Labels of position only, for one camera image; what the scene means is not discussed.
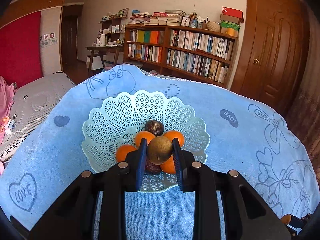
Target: fruit bowl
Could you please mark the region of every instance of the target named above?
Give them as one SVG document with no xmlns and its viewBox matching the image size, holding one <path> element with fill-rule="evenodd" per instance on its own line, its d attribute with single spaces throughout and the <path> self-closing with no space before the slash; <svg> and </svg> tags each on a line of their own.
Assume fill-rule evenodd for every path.
<svg viewBox="0 0 320 240">
<path fill-rule="evenodd" d="M 210 136 L 205 131 L 204 120 L 195 116 L 193 107 L 184 105 L 179 98 L 166 98 L 161 92 L 139 90 L 134 95 L 122 92 L 115 98 L 107 98 L 101 108 L 90 111 L 82 127 L 85 137 L 82 150 L 93 170 L 107 171 L 116 164 L 115 153 L 121 145 L 136 147 L 134 137 L 150 119 L 162 122 L 165 132 L 180 131 L 185 137 L 182 149 L 192 152 L 197 161 L 206 162 Z M 175 186 L 175 174 L 145 173 L 140 192 L 159 193 Z"/>
</svg>

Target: pink blanket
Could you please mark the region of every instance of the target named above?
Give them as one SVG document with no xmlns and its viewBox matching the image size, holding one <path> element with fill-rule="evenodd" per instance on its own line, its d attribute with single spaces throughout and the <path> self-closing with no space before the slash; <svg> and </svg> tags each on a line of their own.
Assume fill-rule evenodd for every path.
<svg viewBox="0 0 320 240">
<path fill-rule="evenodd" d="M 0 128 L 2 127 L 3 118 L 9 115 L 10 108 L 13 104 L 14 86 L 7 85 L 7 82 L 0 76 Z M 4 137 L 4 130 L 0 130 L 0 144 Z"/>
</svg>

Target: doorway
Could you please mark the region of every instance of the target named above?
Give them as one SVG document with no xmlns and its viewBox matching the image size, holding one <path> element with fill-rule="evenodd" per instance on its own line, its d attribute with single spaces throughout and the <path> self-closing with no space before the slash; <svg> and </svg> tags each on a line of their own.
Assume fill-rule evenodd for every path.
<svg viewBox="0 0 320 240">
<path fill-rule="evenodd" d="M 61 19 L 62 69 L 77 67 L 77 25 L 83 4 L 63 6 Z"/>
<path fill-rule="evenodd" d="M 77 16 L 64 16 L 61 21 L 61 58 L 62 67 L 75 66 L 77 63 Z"/>
<path fill-rule="evenodd" d="M 244 39 L 231 91 L 285 116 L 297 94 L 309 48 L 300 0 L 247 0 Z"/>
</svg>

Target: wooden desk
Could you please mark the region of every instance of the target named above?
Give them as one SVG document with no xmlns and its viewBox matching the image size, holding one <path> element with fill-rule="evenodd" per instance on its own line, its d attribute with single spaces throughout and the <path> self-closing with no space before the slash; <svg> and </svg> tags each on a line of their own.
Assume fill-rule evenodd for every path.
<svg viewBox="0 0 320 240">
<path fill-rule="evenodd" d="M 88 46 L 86 47 L 88 50 L 91 50 L 91 54 L 90 54 L 90 64 L 89 64 L 89 70 L 92 70 L 92 62 L 93 62 L 93 57 L 94 56 L 100 56 L 101 58 L 101 62 L 103 67 L 104 65 L 104 61 L 103 61 L 103 55 L 106 55 L 107 52 L 111 52 L 111 53 L 115 53 L 115 57 L 113 59 L 113 66 L 117 65 L 117 61 L 118 61 L 118 57 L 119 57 L 119 53 L 123 52 L 123 46 L 116 46 L 116 47 L 107 47 L 107 46 Z"/>
</svg>

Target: red box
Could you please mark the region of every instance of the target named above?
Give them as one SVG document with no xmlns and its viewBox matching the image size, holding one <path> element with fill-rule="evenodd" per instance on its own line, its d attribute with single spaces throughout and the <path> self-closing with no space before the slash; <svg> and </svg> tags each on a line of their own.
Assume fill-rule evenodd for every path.
<svg viewBox="0 0 320 240">
<path fill-rule="evenodd" d="M 240 10 L 236 10 L 228 7 L 222 7 L 222 14 L 237 17 L 240 19 L 240 22 L 244 23 L 243 13 Z"/>
</svg>

